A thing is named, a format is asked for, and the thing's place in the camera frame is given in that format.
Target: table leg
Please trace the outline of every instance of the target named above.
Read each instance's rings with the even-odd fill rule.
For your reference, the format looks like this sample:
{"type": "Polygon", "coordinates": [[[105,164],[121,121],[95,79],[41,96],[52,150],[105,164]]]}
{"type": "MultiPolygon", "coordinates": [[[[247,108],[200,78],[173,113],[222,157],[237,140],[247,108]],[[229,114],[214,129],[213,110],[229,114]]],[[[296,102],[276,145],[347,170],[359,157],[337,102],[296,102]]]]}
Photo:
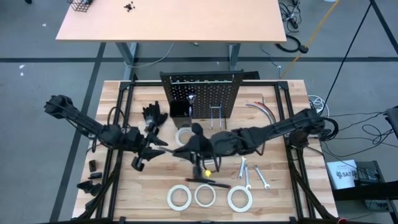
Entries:
{"type": "Polygon", "coordinates": [[[238,62],[238,55],[240,48],[241,44],[229,45],[229,69],[231,71],[236,70],[236,63],[238,62]]]}
{"type": "MultiPolygon", "coordinates": [[[[118,49],[126,65],[134,65],[134,57],[136,56],[138,43],[133,42],[129,47],[125,42],[116,42],[116,46],[118,46],[118,49]]],[[[131,67],[126,66],[126,69],[124,70],[123,80],[131,79],[132,70],[133,69],[131,67]]]]}

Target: combination wrench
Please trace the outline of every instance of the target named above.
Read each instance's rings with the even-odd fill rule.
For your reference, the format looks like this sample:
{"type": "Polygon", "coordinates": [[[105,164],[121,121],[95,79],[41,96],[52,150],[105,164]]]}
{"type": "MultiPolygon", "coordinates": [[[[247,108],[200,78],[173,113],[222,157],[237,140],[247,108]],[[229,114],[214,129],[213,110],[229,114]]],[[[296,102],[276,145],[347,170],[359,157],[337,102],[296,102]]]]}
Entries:
{"type": "Polygon", "coordinates": [[[241,164],[241,169],[239,170],[238,180],[242,179],[243,168],[244,168],[245,163],[246,163],[246,158],[242,156],[242,164],[241,164]]]}
{"type": "Polygon", "coordinates": [[[264,188],[265,188],[265,189],[270,189],[271,186],[270,186],[269,184],[267,184],[267,182],[266,182],[265,178],[262,176],[262,174],[261,174],[261,172],[260,172],[258,166],[257,166],[257,165],[254,165],[253,168],[257,171],[257,173],[259,174],[259,176],[260,176],[262,182],[264,183],[264,188]]]}
{"type": "Polygon", "coordinates": [[[248,172],[248,165],[247,164],[245,164],[244,165],[244,175],[245,175],[245,178],[246,178],[246,189],[251,189],[251,185],[250,185],[250,182],[249,182],[249,172],[248,172]]]}

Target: yellow ball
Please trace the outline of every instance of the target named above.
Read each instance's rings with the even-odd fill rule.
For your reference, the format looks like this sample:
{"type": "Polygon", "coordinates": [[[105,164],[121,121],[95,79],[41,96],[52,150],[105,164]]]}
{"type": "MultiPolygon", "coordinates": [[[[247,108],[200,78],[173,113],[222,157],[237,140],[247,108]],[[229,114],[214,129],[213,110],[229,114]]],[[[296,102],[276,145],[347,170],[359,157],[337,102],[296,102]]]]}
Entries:
{"type": "Polygon", "coordinates": [[[205,171],[205,176],[206,177],[210,177],[211,176],[211,171],[210,170],[206,170],[205,171]]]}

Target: wooden workbench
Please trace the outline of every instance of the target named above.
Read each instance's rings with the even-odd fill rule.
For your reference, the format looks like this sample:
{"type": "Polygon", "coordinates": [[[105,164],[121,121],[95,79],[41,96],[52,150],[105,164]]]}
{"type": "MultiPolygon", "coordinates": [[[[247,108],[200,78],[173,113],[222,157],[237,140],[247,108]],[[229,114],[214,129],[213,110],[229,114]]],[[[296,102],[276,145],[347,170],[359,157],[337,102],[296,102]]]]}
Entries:
{"type": "Polygon", "coordinates": [[[284,42],[277,0],[94,0],[69,8],[57,40],[284,42]]]}
{"type": "MultiPolygon", "coordinates": [[[[109,110],[116,105],[119,84],[119,81],[104,83],[96,115],[96,120],[100,123],[106,123],[109,110]]],[[[304,81],[289,81],[289,89],[295,113],[309,107],[304,81]]],[[[256,108],[248,108],[245,106],[246,103],[261,101],[262,97],[264,97],[266,105],[275,114],[276,119],[279,120],[273,87],[241,86],[231,118],[227,119],[227,128],[235,129],[240,127],[268,125],[269,120],[266,118],[265,114],[256,108]]],[[[153,103],[155,100],[159,101],[161,111],[169,111],[169,104],[167,103],[163,87],[134,87],[129,124],[131,126],[137,126],[142,133],[145,126],[141,114],[142,107],[148,106],[149,103],[153,103]]],[[[126,104],[126,97],[123,103],[122,108],[124,108],[126,104]]],[[[207,137],[210,137],[215,131],[219,131],[211,131],[210,122],[208,120],[199,120],[199,123],[201,123],[205,129],[205,135],[207,137]]],[[[176,131],[177,128],[170,118],[160,129],[158,137],[168,142],[169,149],[178,148],[174,139],[176,131]]],[[[311,146],[320,150],[319,142],[315,140],[311,141],[311,146]]],[[[89,152],[81,181],[86,181],[87,177],[90,175],[88,161],[95,159],[97,161],[98,171],[103,171],[105,157],[106,148],[104,147],[97,147],[97,151],[94,154],[89,152]]],[[[195,200],[192,199],[192,203],[186,210],[176,212],[167,205],[166,198],[169,189],[174,185],[183,184],[190,188],[193,195],[195,189],[200,185],[184,181],[184,178],[192,176],[191,163],[172,157],[170,154],[164,154],[150,162],[146,162],[144,170],[138,172],[131,167],[133,158],[134,154],[132,152],[124,152],[114,213],[115,220],[118,220],[120,216],[125,216],[127,220],[130,221],[287,221],[290,216],[295,216],[292,184],[290,182],[286,151],[282,137],[267,141],[263,156],[258,156],[257,154],[247,156],[252,186],[251,193],[254,201],[252,207],[244,213],[234,212],[227,203],[226,196],[228,194],[228,189],[217,187],[215,187],[216,202],[210,208],[199,207],[195,200]],[[259,176],[252,168],[254,164],[257,164],[260,170],[262,170],[267,182],[271,185],[271,189],[264,190],[259,176]]],[[[334,216],[337,216],[335,201],[333,200],[323,157],[317,152],[304,150],[304,158],[310,188],[326,209],[334,216]]],[[[230,184],[233,187],[235,185],[245,185],[244,180],[237,179],[240,163],[240,157],[224,157],[220,173],[213,174],[212,179],[221,183],[230,184]]],[[[104,216],[108,213],[110,192],[111,190],[108,191],[105,199],[104,216]]],[[[202,203],[206,203],[209,200],[209,195],[211,194],[207,194],[207,191],[203,191],[199,194],[199,200],[201,200],[202,203]]],[[[90,194],[84,194],[82,190],[79,190],[73,216],[76,217],[84,212],[85,203],[92,198],[90,194]]],[[[301,199],[304,214],[308,214],[302,192],[301,199]]],[[[185,202],[183,194],[175,194],[174,200],[176,202],[185,202]]],[[[234,202],[237,202],[237,205],[245,200],[243,194],[234,196],[234,202]]]]}

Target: butcher block tabletop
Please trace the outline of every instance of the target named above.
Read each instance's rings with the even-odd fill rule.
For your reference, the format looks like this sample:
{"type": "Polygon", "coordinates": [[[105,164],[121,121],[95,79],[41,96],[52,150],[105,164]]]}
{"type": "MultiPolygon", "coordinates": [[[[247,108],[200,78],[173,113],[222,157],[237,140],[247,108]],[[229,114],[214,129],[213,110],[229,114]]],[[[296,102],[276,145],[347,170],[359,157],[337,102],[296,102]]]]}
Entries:
{"type": "MultiPolygon", "coordinates": [[[[110,109],[116,106],[118,98],[119,85],[122,81],[104,82],[99,106],[96,113],[96,120],[106,124],[106,119],[110,109]]],[[[289,80],[290,97],[292,99],[294,113],[298,113],[304,108],[309,108],[307,91],[303,80],[289,80]]],[[[284,101],[284,93],[281,91],[282,101],[284,102],[285,117],[287,107],[284,101]]],[[[124,94],[122,110],[127,101],[127,94],[124,94]]],[[[279,121],[279,112],[275,98],[273,86],[241,86],[234,104],[234,109],[230,119],[226,120],[227,130],[236,128],[248,128],[251,126],[266,126],[270,122],[266,115],[257,108],[247,107],[246,103],[262,101],[264,97],[265,104],[272,110],[277,121],[279,121]]],[[[145,122],[141,114],[142,107],[150,103],[159,101],[160,110],[163,113],[169,112],[169,104],[162,86],[135,86],[129,115],[129,124],[137,126],[141,133],[144,133],[145,122]]],[[[200,123],[205,130],[205,136],[210,137],[220,130],[218,120],[214,120],[214,129],[211,129],[210,120],[193,120],[200,123]]],[[[160,129],[158,137],[167,142],[169,149],[178,148],[175,142],[175,133],[177,128],[172,119],[167,121],[160,129]]],[[[320,143],[315,139],[309,139],[310,146],[320,149],[320,143]]],[[[86,181],[90,176],[88,161],[96,160],[97,172],[103,172],[107,149],[98,146],[95,153],[91,151],[87,154],[85,166],[81,175],[81,182],[86,181]]],[[[113,154],[113,164],[117,151],[113,154]]],[[[132,152],[123,153],[123,164],[121,168],[118,192],[116,197],[116,206],[114,219],[126,217],[128,221],[288,221],[289,217],[296,217],[294,204],[294,195],[290,181],[287,156],[282,137],[272,139],[266,142],[263,156],[256,153],[247,155],[246,162],[249,167],[249,178],[252,186],[251,194],[253,203],[251,208],[243,213],[232,210],[227,203],[227,194],[229,189],[214,187],[216,190],[215,203],[208,207],[200,207],[193,199],[195,189],[201,185],[199,183],[185,182],[185,178],[192,178],[192,164],[183,159],[173,157],[170,153],[158,156],[150,162],[145,161],[145,168],[138,172],[131,167],[131,162],[135,154],[132,152]],[[260,177],[252,168],[258,165],[262,174],[266,178],[271,189],[264,189],[260,177]],[[192,203],[184,211],[172,210],[167,204],[167,193],[174,185],[186,185],[192,193],[192,203]]],[[[326,172],[325,161],[318,152],[304,149],[305,167],[308,174],[310,188],[317,196],[319,201],[334,216],[338,216],[335,201],[330,187],[330,181],[326,172]]],[[[219,173],[214,173],[211,179],[223,184],[245,186],[244,178],[238,180],[237,176],[241,165],[239,156],[223,157],[219,173]]],[[[101,183],[101,179],[94,180],[94,183],[101,183]]],[[[300,198],[304,215],[308,216],[307,203],[304,193],[300,189],[300,198]]],[[[104,200],[103,216],[108,214],[109,198],[111,188],[104,200]]],[[[212,200],[212,192],[209,189],[201,189],[198,193],[198,199],[201,203],[209,203],[212,200]]],[[[85,211],[85,203],[89,202],[93,196],[85,194],[79,190],[76,198],[76,204],[73,211],[73,217],[79,216],[85,211]]],[[[186,193],[176,191],[173,195],[175,205],[181,206],[186,202],[186,193]]],[[[238,207],[243,207],[246,203],[246,196],[242,192],[236,192],[233,195],[233,202],[238,207]]]]}

